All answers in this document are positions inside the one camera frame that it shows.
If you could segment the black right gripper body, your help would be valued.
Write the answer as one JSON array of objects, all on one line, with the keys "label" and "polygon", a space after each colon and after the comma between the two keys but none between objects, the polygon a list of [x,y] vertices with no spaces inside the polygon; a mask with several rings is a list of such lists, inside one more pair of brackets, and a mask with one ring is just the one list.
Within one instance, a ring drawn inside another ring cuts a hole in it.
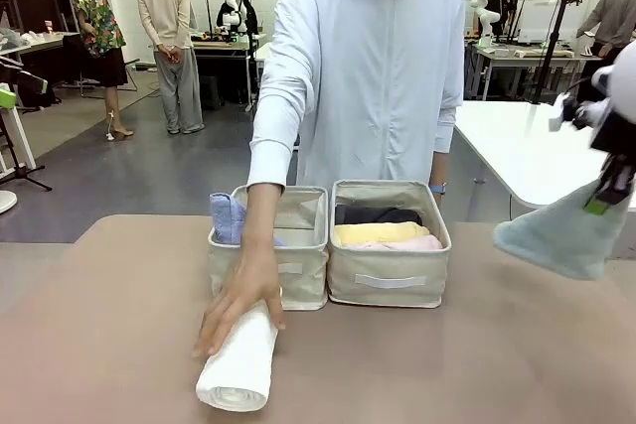
[{"label": "black right gripper body", "polygon": [[593,130],[590,148],[612,156],[624,156],[635,161],[636,125],[618,113],[608,113]]}]

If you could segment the person's right hand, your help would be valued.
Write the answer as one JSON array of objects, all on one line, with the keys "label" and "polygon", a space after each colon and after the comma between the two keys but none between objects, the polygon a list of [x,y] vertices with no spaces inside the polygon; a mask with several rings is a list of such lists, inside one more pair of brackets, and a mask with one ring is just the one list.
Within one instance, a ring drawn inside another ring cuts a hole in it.
[{"label": "person's right hand", "polygon": [[258,304],[265,305],[267,317],[276,330],[285,328],[272,240],[241,247],[230,278],[203,314],[194,356],[217,354],[239,318]]}]

